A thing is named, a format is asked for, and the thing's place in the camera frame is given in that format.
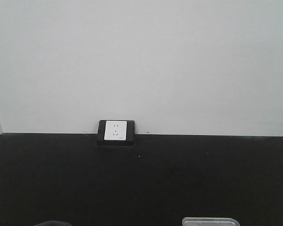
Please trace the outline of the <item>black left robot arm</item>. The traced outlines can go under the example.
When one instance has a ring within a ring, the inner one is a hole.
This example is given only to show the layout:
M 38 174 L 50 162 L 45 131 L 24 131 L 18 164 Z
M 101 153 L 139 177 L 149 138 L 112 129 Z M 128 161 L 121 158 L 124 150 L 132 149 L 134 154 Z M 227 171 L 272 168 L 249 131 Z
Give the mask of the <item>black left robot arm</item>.
M 36 224 L 34 226 L 72 226 L 72 225 L 70 223 L 63 222 L 63 221 L 51 220 L 51 221 L 46 221 L 46 222 Z

